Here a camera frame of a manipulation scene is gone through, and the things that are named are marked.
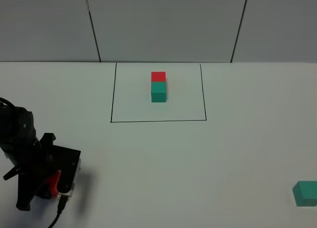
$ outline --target white table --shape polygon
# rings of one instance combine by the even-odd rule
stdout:
[[[115,63],[0,63],[0,96],[33,112],[38,137],[82,151],[56,227],[317,224],[317,208],[292,195],[317,180],[317,64],[202,64],[207,120],[193,122],[110,123],[114,73]],[[0,156],[1,174],[11,168]],[[20,212],[16,198],[17,178],[0,180],[1,227],[53,221],[56,201]]]

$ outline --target cable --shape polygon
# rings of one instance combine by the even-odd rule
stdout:
[[[8,105],[12,110],[15,110],[15,106],[9,102],[8,100],[4,99],[4,98],[0,98],[0,102],[5,103],[6,105]]]
[[[65,208],[67,200],[68,200],[68,196],[66,196],[66,195],[62,195],[60,197],[60,200],[59,200],[59,203],[57,206],[57,215],[56,215],[54,221],[52,222],[52,224],[49,226],[49,228],[52,228],[56,224],[57,220],[59,219],[59,216],[61,215],[62,211]]]
[[[52,224],[49,226],[49,228],[52,228],[52,227],[55,225],[55,223],[56,223],[57,220],[59,219],[59,216],[60,216],[60,214],[57,214],[57,215],[56,215],[54,221],[53,221]]]

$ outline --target stacked blocks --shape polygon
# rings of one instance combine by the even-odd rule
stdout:
[[[151,99],[152,103],[166,102],[167,100],[166,73],[164,71],[152,72]]]
[[[317,182],[299,181],[293,187],[295,202],[298,207],[317,206]]]

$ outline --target teal block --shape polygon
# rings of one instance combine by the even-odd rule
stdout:
[[[165,103],[166,93],[151,93],[152,103]]]
[[[166,102],[167,86],[166,82],[151,82],[152,103]]]
[[[298,181],[293,193],[298,207],[317,206],[317,181]]]
[[[167,93],[166,82],[151,82],[151,93]]]

